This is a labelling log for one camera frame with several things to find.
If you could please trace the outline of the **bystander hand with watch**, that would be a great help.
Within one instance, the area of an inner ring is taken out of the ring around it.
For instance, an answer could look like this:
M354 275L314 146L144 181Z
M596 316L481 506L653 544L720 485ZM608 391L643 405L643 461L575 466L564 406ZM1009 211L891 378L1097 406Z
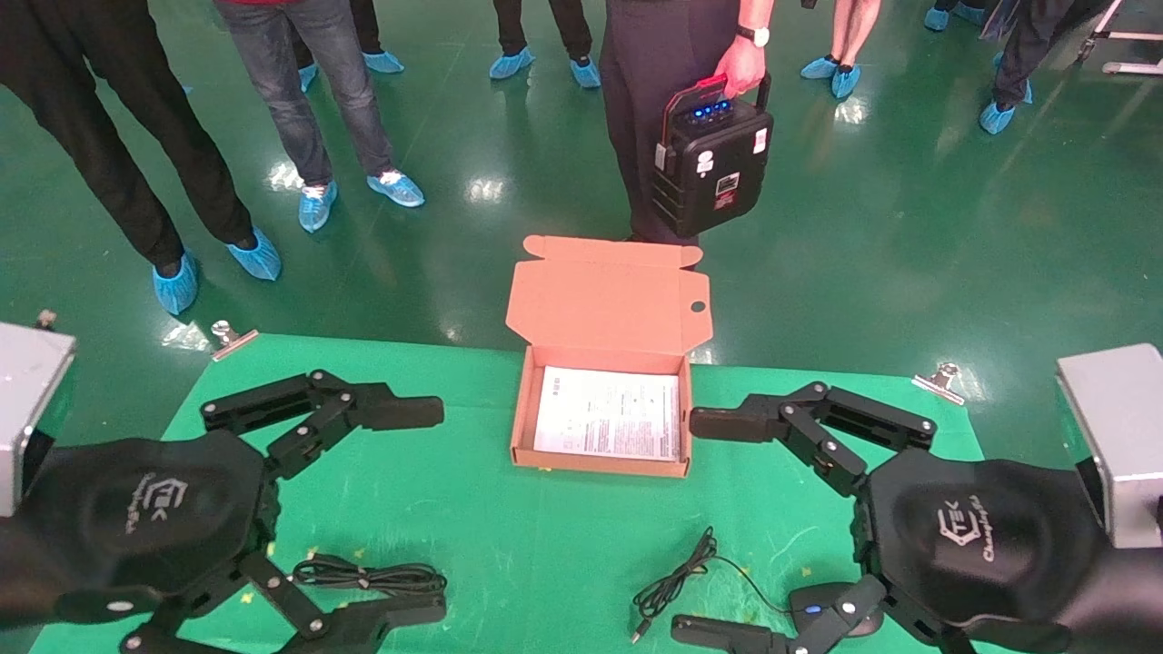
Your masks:
M761 79L768 74L768 50L736 35L718 62L715 74L725 78L725 98L739 98L759 86Z

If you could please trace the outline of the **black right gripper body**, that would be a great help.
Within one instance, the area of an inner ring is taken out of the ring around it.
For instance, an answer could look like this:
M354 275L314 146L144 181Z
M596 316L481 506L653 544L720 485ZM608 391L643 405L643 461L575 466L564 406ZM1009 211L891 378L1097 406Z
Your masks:
M1116 548L1079 476L899 452L855 502L884 612L944 653L1158 653L1160 549Z

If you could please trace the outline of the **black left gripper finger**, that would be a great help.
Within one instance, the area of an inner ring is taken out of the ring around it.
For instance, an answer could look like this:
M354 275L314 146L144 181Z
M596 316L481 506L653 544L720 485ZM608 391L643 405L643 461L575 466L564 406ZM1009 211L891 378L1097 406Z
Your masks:
M362 600L324 613L287 580L265 550L251 550L209 567L195 576L187 590L179 589L172 575L174 568L163 563L159 555L121 559L122 585L151 587L160 596L149 620L122 639L124 653L220 653L220 647L184 639L178 632L193 616L191 595L241 580L254 584L295 630L281 646L283 653L377 653L391 630L437 623L447 614L442 595L429 599Z
M313 370L207 401L201 418L207 431L236 436L295 419L264 460L270 479L294 479L357 428L431 428L443 422L444 405L436 396L395 396L386 382L348 382Z

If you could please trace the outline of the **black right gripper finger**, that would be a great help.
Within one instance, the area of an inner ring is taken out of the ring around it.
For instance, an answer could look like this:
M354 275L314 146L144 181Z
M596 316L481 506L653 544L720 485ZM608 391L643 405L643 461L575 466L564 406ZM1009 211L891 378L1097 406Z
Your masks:
M835 431L884 450L929 452L936 422L815 381L785 396L749 394L734 408L694 407L690 431L705 440L780 443L832 491L854 496L868 467Z
M868 574L825 605L798 637L688 614L673 618L671 634L680 642L727 653L830 653L876 609L884 609L890 616L921 619L933 630L928 640L941 653L964 653L963 634L954 634L954 624L965 616L959 606L964 599L965 576L959 574Z

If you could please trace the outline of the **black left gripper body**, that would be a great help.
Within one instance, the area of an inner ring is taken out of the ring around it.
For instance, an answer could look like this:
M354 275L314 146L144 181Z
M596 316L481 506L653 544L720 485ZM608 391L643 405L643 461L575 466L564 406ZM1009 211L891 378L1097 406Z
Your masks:
M264 456L211 433L55 448L3 518L3 630L204 614L257 550Z

